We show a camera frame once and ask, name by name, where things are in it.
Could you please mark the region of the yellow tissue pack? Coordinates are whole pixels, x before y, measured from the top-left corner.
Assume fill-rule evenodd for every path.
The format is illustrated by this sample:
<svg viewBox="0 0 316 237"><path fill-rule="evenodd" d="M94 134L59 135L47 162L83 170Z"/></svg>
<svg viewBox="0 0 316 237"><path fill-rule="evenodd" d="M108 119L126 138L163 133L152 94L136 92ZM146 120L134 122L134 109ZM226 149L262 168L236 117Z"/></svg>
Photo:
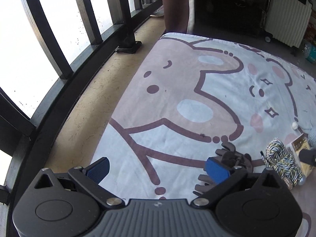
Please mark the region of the yellow tissue pack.
<svg viewBox="0 0 316 237"><path fill-rule="evenodd" d="M315 148L311 148L304 134L289 134L285 138L285 148L293 154L296 165L307 178L315 168Z"/></svg>

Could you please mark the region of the black hair claw clip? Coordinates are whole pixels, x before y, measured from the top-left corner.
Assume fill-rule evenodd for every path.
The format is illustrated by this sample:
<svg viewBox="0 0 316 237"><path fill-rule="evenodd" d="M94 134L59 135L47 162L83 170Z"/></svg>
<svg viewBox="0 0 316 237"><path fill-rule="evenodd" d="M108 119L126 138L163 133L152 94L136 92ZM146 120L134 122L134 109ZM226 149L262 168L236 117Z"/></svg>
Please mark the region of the black hair claw clip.
<svg viewBox="0 0 316 237"><path fill-rule="evenodd" d="M213 158L232 168L234 172L239 169L245 169L248 173L253 173L252 158L248 153L238 152L236 150L236 147L228 141L222 142L221 146L222 148L215 151L217 157ZM201 196L202 194L208 192L217 185L206 173L205 166L204 172L204 174L200 174L198 176L198 180L202 183L196 184L194 187L193 194L196 196Z"/></svg>

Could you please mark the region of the twisted rope tassel with pearls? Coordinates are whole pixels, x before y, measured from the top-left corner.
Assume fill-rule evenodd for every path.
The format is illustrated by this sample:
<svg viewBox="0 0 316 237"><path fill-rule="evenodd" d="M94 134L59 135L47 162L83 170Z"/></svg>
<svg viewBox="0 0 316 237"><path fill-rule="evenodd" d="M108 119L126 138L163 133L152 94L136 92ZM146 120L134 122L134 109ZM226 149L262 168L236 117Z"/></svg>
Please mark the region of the twisted rope tassel with pearls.
<svg viewBox="0 0 316 237"><path fill-rule="evenodd" d="M273 169L285 182L289 190L306 181L306 176L297 164L293 152L287 151L285 145L279 139L273 139L265 149L261 151L261 159L265 166Z"/></svg>

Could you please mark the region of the blue crochet doll pendant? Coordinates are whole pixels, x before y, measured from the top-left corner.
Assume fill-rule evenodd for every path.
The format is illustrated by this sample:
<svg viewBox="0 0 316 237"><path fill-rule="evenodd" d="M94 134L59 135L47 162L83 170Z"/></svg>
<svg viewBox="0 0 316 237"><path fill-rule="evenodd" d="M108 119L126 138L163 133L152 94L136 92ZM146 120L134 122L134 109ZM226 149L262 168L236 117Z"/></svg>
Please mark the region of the blue crochet doll pendant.
<svg viewBox="0 0 316 237"><path fill-rule="evenodd" d="M310 146L315 147L315 142L316 142L315 126L312 126L311 128L303 128L299 126L297 122L293 122L291 124L291 127L293 130L299 131L300 133L304 134L307 137L308 143L310 144Z"/></svg>

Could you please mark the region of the cartoon bear bed sheet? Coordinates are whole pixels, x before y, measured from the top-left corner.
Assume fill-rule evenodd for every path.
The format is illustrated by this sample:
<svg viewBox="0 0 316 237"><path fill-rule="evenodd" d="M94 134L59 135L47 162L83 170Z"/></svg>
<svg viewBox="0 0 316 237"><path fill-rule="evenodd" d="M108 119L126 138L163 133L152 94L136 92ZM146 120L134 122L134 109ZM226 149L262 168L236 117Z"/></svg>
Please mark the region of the cartoon bear bed sheet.
<svg viewBox="0 0 316 237"><path fill-rule="evenodd" d="M315 126L315 80L247 45L162 36L118 102L94 154L123 201L95 236L315 236L315 168L289 190L260 152ZM252 158L201 196L209 157L230 142Z"/></svg>

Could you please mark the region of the water bottle pack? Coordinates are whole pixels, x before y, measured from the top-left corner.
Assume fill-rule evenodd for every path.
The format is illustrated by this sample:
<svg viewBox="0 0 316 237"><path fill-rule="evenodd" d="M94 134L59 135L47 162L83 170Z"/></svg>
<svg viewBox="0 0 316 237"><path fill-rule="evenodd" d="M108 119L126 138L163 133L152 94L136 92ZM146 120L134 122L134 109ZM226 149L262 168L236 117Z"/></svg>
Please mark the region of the water bottle pack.
<svg viewBox="0 0 316 237"><path fill-rule="evenodd" d="M303 44L303 54L304 58L308 60L310 63L315 63L316 59L316 51L315 46L309 42Z"/></svg>

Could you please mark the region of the white radiator heater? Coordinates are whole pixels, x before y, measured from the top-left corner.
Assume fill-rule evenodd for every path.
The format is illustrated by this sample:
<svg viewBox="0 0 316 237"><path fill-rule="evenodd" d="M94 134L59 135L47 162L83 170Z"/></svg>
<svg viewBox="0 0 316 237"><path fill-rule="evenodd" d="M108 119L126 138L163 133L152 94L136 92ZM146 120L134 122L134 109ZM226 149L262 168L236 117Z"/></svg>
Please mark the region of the white radiator heater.
<svg viewBox="0 0 316 237"><path fill-rule="evenodd" d="M309 19L312 4L306 0L271 0L267 13L265 31L289 47L299 47Z"/></svg>

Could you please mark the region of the brown curtain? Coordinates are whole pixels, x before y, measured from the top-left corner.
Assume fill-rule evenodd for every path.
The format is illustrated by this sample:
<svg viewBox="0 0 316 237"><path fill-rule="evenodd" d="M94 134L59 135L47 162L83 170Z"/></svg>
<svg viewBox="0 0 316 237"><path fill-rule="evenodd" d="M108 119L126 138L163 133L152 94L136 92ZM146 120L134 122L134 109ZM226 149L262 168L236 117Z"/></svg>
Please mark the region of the brown curtain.
<svg viewBox="0 0 316 237"><path fill-rule="evenodd" d="M194 0L162 0L167 32L191 34L195 22Z"/></svg>

